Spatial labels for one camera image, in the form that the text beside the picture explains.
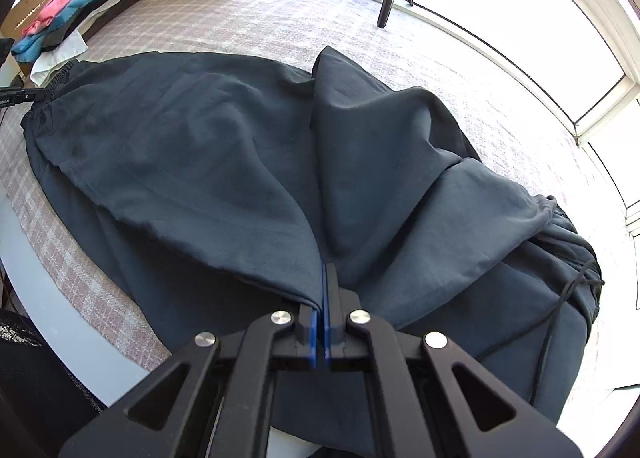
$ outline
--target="white cloth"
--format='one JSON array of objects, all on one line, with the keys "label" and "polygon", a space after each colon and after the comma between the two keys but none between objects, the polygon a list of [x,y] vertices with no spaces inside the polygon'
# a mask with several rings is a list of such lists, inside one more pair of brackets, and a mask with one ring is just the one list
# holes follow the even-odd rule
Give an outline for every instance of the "white cloth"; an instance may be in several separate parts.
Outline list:
[{"label": "white cloth", "polygon": [[62,68],[68,61],[78,57],[89,48],[82,39],[82,34],[91,28],[95,20],[116,5],[120,0],[108,0],[93,10],[55,50],[42,52],[31,67],[31,80],[42,88],[49,82],[53,73]]}]

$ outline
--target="silver screw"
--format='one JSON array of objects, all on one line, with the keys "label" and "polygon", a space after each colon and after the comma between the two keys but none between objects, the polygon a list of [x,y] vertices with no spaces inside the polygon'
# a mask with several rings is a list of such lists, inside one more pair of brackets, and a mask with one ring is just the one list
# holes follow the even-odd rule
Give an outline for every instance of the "silver screw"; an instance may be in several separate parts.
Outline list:
[{"label": "silver screw", "polygon": [[371,314],[366,310],[354,310],[349,314],[349,319],[356,324],[366,324],[371,321]]},{"label": "silver screw", "polygon": [[196,335],[196,344],[202,348],[213,346],[216,343],[216,336],[211,332],[200,332]]},{"label": "silver screw", "polygon": [[291,322],[291,314],[285,310],[278,310],[271,314],[271,322],[274,324],[288,324]]},{"label": "silver screw", "polygon": [[431,348],[444,348],[447,345],[447,336],[440,332],[429,332],[424,336],[424,342]]}]

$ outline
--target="checkered fabric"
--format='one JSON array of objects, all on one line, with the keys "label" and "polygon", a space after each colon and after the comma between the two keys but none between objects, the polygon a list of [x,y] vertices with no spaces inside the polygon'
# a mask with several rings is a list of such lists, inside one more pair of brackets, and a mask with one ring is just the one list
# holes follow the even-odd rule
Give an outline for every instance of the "checkered fabric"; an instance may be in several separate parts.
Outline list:
[{"label": "checkered fabric", "polygon": [[[607,286],[582,381],[594,380],[609,289],[635,297],[633,245],[616,197],[553,115],[484,56],[434,26],[394,10],[384,30],[370,0],[141,0],[91,41],[85,58],[144,51],[212,51],[274,58],[305,70],[325,45],[394,89],[435,93],[489,168],[534,194],[553,194],[596,249]],[[168,355],[138,307],[89,260],[31,172],[17,106],[0,130],[0,180],[22,228],[60,291],[121,353],[151,370]]]}]

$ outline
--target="stack of folded clothes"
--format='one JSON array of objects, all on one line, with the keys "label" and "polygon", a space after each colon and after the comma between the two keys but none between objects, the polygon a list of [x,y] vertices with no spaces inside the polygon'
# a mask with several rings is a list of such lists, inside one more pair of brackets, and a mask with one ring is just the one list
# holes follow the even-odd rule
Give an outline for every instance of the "stack of folded clothes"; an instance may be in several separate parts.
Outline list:
[{"label": "stack of folded clothes", "polygon": [[49,0],[12,48],[33,63],[31,80],[44,86],[67,61],[88,50],[86,40],[139,0]]}]

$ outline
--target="blue cloth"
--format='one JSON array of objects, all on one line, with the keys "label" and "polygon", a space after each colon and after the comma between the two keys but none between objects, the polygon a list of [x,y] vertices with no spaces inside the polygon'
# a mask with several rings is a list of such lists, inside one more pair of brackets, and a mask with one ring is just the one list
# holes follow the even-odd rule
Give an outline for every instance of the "blue cloth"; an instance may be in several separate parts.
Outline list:
[{"label": "blue cloth", "polygon": [[28,35],[21,39],[12,48],[15,59],[21,63],[32,63],[39,56],[42,50],[42,43],[49,32],[53,32],[57,28],[64,25],[71,17],[84,6],[87,6],[93,0],[71,0],[67,3],[60,13],[53,18],[51,24],[38,32],[37,34]]}]

